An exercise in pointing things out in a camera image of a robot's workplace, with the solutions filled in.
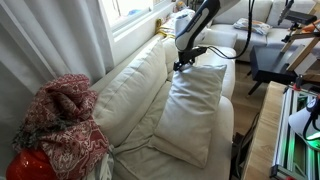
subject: white couch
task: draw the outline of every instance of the white couch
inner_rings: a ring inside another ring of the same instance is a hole
[[[236,35],[213,31],[208,34],[204,44],[217,45],[226,55],[235,55],[232,47]],[[234,123],[230,99],[235,84],[235,60],[222,59],[208,50],[194,64],[227,65],[204,168],[148,145],[168,98],[177,55],[174,39],[156,35],[91,87],[99,93],[94,119],[115,146],[113,179],[229,178]]]
[[[237,54],[240,54],[245,46],[247,39],[247,31],[235,29],[233,24],[240,18],[248,18],[248,2],[249,0],[241,0],[228,11],[217,16],[213,20],[213,25],[210,27],[213,30],[234,33],[238,35],[234,49]],[[295,0],[291,8],[293,11],[309,13],[315,2],[313,0]],[[267,46],[281,49],[285,43],[281,40],[289,34],[288,29],[292,23],[289,20],[284,20],[278,25],[279,16],[285,7],[285,0],[255,0],[253,6],[253,20],[261,21],[272,26],[267,35],[252,33],[250,44],[245,53],[238,58],[241,61],[250,61],[250,51],[253,46]],[[289,50],[295,50],[299,45],[307,45],[311,41],[308,39],[296,40]],[[312,53],[316,57],[320,57],[320,43],[313,49]]]

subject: cable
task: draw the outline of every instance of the cable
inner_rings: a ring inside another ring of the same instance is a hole
[[[242,146],[243,146],[243,144],[245,143],[245,141],[246,141],[246,139],[247,139],[247,137],[248,137],[249,135],[253,136],[253,131],[255,130],[255,128],[256,128],[256,126],[257,126],[257,122],[258,122],[258,119],[259,119],[259,118],[258,118],[259,115],[260,115],[260,112],[258,112],[258,113],[254,116],[253,121],[252,121],[252,123],[251,123],[251,126],[250,126],[249,130],[248,130],[247,133],[244,135],[244,137],[242,138],[242,140],[241,140],[241,142],[240,142],[240,144],[239,144],[239,150],[238,150],[238,154],[237,154],[237,158],[236,158],[236,162],[235,162],[235,171],[236,171],[236,175],[238,176],[238,178],[241,177],[241,173],[240,173],[240,171],[239,171],[239,165],[238,165],[238,164],[239,164],[240,157],[241,157]]]
[[[312,126],[313,126],[313,128],[314,128],[315,130],[320,131],[320,128],[318,128],[316,121],[317,121],[317,119],[314,119],[314,120],[312,121]]]
[[[216,47],[214,46],[209,46],[210,49],[212,52],[216,53],[218,56],[224,58],[224,59],[237,59],[239,57],[241,57],[244,52],[247,50],[248,46],[249,46],[249,42],[250,42],[250,39],[251,39],[251,33],[252,33],[252,12],[253,12],[253,5],[254,5],[254,2],[255,0],[252,0],[252,3],[251,3],[251,0],[249,0],[249,13],[248,13],[248,34],[247,34],[247,40],[246,40],[246,44],[244,46],[244,48],[242,49],[242,51],[240,52],[239,55],[236,55],[234,57],[228,57],[227,55],[225,55],[223,52],[221,52],[220,50],[218,50]]]
[[[319,28],[314,24],[314,22],[312,24],[318,30],[318,32],[320,32]]]
[[[310,115],[310,117],[309,117],[306,125],[304,126],[304,128],[303,128],[303,133],[302,133],[303,138],[304,138],[305,140],[307,140],[307,141],[309,141],[309,139],[308,139],[308,137],[307,137],[307,130],[308,130],[308,128],[309,128],[309,126],[310,126],[310,124],[311,124],[312,121],[314,121],[314,117],[313,117],[313,114],[312,114],[312,112],[311,112],[311,115]]]

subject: white pillow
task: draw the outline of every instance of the white pillow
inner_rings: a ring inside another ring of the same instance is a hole
[[[167,74],[162,42],[154,41],[100,91],[93,117],[111,144],[117,147],[127,138]]]
[[[164,112],[149,146],[204,168],[226,65],[175,72]]]
[[[249,20],[246,18],[240,18],[237,22],[233,24],[236,29],[241,29],[247,31],[249,29]],[[261,21],[252,20],[251,31],[260,35],[267,35],[272,26]]]

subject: red object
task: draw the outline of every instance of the red object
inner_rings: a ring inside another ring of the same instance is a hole
[[[294,84],[292,88],[295,91],[301,91],[301,88],[298,88],[296,84]]]
[[[23,149],[9,164],[7,180],[55,180],[48,156],[42,149]]]
[[[286,180],[296,180],[296,179],[289,176],[289,177],[286,178]]]

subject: wooden desk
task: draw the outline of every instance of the wooden desk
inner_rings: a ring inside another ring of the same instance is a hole
[[[285,85],[270,82],[243,170],[244,180],[270,179]]]

